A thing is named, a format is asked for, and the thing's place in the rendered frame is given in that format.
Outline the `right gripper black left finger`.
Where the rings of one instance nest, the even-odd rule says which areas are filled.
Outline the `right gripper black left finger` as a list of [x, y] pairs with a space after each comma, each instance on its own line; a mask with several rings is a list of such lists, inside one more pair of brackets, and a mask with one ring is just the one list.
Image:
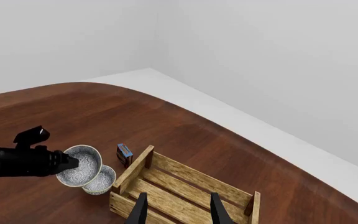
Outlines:
[[142, 192], [124, 224], [145, 224], [148, 212], [147, 194]]

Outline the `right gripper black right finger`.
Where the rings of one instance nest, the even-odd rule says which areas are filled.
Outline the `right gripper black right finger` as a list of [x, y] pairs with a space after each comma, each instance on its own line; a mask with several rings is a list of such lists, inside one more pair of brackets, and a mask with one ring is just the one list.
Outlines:
[[211, 193], [210, 210], [213, 224], [234, 224], [216, 192]]

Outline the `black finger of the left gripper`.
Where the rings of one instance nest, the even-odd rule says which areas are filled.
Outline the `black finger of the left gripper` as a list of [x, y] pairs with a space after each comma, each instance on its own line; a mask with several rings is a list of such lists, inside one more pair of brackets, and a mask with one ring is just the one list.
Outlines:
[[59, 174], [68, 169], [75, 169], [78, 166], [78, 159], [73, 158], [62, 151], [53, 152], [53, 174]]

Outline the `grey patterned bowl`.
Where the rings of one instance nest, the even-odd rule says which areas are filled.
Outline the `grey patterned bowl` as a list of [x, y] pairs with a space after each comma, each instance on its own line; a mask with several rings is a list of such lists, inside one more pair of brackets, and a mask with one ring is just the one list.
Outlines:
[[116, 172], [112, 167], [103, 165], [101, 171], [89, 184], [86, 184], [82, 189], [90, 195], [105, 194], [110, 190], [116, 180]]
[[78, 160], [78, 167], [67, 169], [56, 177], [63, 185], [82, 187], [96, 178], [103, 165], [102, 157], [97, 149], [88, 145], [70, 147], [65, 154]]

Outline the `wooden slat tray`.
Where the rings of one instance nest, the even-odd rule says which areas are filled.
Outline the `wooden slat tray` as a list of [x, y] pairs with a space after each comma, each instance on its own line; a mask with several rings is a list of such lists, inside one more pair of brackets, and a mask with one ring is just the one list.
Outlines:
[[112, 186], [110, 211], [128, 218], [141, 193], [149, 210], [146, 224], [213, 224], [217, 193], [236, 224], [259, 224], [260, 193], [248, 194], [147, 147]]

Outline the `small blue printed box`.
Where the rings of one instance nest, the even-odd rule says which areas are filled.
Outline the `small blue printed box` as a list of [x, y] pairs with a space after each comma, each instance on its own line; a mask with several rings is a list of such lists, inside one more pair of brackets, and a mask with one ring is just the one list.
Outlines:
[[117, 145], [116, 155], [125, 168], [128, 168], [132, 164], [133, 153], [131, 153], [129, 148], [124, 143]]

